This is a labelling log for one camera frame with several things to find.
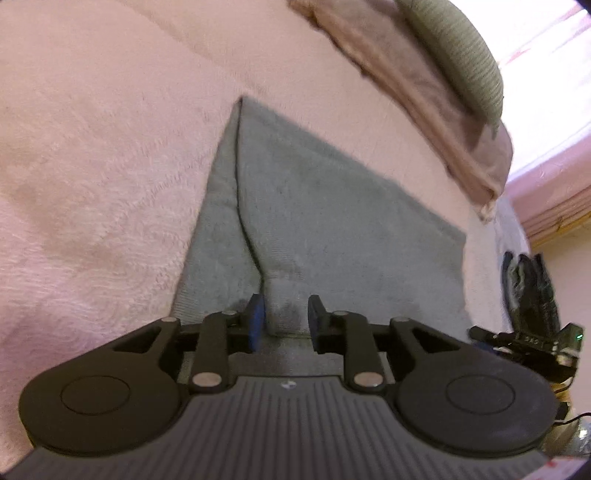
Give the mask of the beige folded cloth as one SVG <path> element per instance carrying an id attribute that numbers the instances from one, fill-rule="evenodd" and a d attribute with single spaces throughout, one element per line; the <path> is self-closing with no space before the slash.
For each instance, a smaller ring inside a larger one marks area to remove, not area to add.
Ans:
<path id="1" fill-rule="evenodd" d="M 479 119 L 452 86 L 398 1 L 293 1 L 360 70 L 410 115 L 479 217 L 493 218 L 513 158 L 510 135 Z"/>

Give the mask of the dark folded jeans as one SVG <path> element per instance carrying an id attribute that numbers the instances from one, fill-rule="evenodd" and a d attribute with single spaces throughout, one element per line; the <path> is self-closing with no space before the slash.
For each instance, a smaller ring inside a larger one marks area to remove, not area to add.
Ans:
<path id="1" fill-rule="evenodd" d="M 554 338 L 561 327 L 555 291 L 543 256 L 506 251 L 501 268 L 503 301 L 514 331 Z"/>

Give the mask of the pink quilted bedspread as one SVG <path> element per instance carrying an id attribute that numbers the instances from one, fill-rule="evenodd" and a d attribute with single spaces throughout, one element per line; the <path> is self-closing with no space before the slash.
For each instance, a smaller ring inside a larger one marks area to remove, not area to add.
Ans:
<path id="1" fill-rule="evenodd" d="M 406 112 L 283 1 L 1 5 L 1 466 L 29 379 L 163 316 L 242 95 L 465 232 L 468 312 L 502 325 L 494 227 Z"/>

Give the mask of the pink curtain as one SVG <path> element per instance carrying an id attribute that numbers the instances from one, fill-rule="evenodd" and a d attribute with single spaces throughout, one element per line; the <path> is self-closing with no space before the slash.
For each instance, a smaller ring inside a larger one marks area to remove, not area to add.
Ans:
<path id="1" fill-rule="evenodd" d="M 590 219 L 590 138 L 509 181 L 507 197 L 532 245 Z"/>

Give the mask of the green ribbed cushion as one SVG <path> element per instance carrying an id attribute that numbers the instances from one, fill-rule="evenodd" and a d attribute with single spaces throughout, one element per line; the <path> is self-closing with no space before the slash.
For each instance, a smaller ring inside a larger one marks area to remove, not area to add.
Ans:
<path id="1" fill-rule="evenodd" d="M 482 35 L 450 1 L 399 1 L 405 19 L 468 107 L 497 131 L 504 82 Z"/>

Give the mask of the grey towel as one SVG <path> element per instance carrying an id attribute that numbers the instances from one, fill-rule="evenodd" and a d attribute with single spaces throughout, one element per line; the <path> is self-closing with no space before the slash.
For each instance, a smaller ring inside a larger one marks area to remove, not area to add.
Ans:
<path id="1" fill-rule="evenodd" d="M 172 313 L 197 323 L 263 295 L 266 329 L 239 375 L 338 375 L 315 354 L 308 298 L 377 324 L 408 317 L 457 339 L 471 319 L 466 237 L 393 181 L 249 97 L 218 144 Z"/>

